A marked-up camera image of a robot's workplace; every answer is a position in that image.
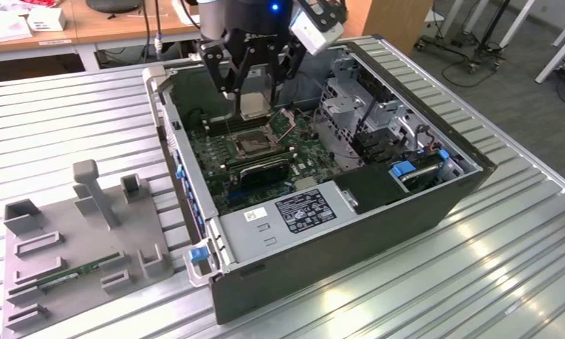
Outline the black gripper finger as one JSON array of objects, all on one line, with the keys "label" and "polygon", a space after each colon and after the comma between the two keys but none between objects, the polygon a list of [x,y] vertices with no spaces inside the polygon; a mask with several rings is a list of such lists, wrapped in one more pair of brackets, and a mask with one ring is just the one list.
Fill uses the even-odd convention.
[{"label": "black gripper finger", "polygon": [[280,61],[275,46],[270,45],[268,48],[270,61],[267,74],[271,83],[270,105],[275,106],[278,104],[279,93],[284,82],[294,79],[298,75],[307,48],[302,42],[290,42],[283,61]]},{"label": "black gripper finger", "polygon": [[[218,41],[202,42],[202,59],[204,65],[208,69],[218,91],[228,100],[240,99],[242,87],[250,74],[250,69],[256,61],[256,43],[246,43],[243,44],[243,48],[242,54],[231,54],[227,58],[227,48],[223,43]],[[230,68],[224,76],[220,71],[220,64],[226,59],[228,59]]]}]

